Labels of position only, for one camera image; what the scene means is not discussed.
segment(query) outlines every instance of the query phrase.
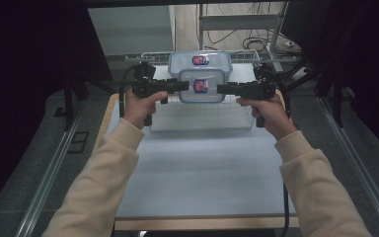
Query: container lid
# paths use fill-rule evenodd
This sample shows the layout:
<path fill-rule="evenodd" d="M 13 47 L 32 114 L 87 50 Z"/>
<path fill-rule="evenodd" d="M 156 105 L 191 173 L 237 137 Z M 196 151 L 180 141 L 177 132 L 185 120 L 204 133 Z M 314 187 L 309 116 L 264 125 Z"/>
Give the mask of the container lid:
<path fill-rule="evenodd" d="M 233 71 L 229 53 L 226 51 L 176 51 L 169 56 L 168 71 L 178 76 L 184 69 L 221 69 L 230 75 Z"/>
<path fill-rule="evenodd" d="M 179 81 L 189 81 L 189 90 L 180 92 L 183 103 L 220 103 L 225 95 L 217 94 L 217 85 L 226 84 L 226 74 L 220 69 L 184 69 Z"/>

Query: label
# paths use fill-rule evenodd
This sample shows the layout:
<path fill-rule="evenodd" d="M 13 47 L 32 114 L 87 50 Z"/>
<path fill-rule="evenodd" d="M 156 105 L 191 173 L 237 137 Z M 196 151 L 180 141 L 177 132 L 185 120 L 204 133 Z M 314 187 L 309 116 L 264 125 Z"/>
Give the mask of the label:
<path fill-rule="evenodd" d="M 208 82 L 206 79 L 195 79 L 193 82 L 193 91 L 196 93 L 207 93 Z"/>
<path fill-rule="evenodd" d="M 192 64 L 195 66 L 208 65 L 209 59 L 207 56 L 194 56 L 192 58 Z"/>

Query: person's right hand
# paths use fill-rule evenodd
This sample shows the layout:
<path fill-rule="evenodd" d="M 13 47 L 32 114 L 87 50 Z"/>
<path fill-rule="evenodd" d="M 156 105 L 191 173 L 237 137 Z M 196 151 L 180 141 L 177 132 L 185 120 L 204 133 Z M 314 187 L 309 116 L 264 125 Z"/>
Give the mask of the person's right hand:
<path fill-rule="evenodd" d="M 267 101 L 238 98 L 236 102 L 241 106 L 251 106 L 252 116 L 254 118 L 263 117 L 265 119 L 264 126 L 266 130 L 269 131 L 276 140 L 297 130 L 285 113 L 284 106 L 277 94 Z"/>

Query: beige sleeve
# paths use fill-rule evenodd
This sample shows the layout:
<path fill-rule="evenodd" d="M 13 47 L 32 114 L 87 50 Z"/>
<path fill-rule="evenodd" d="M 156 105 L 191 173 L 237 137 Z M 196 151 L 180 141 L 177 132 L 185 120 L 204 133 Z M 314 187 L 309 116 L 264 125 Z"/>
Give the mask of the beige sleeve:
<path fill-rule="evenodd" d="M 303 236 L 371 236 L 325 154 L 301 131 L 283 137 L 275 148 Z"/>
<path fill-rule="evenodd" d="M 122 119 L 105 135 L 42 236 L 110 236 L 143 132 Z"/>

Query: white wall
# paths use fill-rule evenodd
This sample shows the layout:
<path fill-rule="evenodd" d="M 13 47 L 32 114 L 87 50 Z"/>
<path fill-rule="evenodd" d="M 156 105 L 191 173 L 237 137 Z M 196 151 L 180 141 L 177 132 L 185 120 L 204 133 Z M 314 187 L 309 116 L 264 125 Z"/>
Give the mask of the white wall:
<path fill-rule="evenodd" d="M 89 9 L 105 56 L 174 50 L 171 6 Z"/>

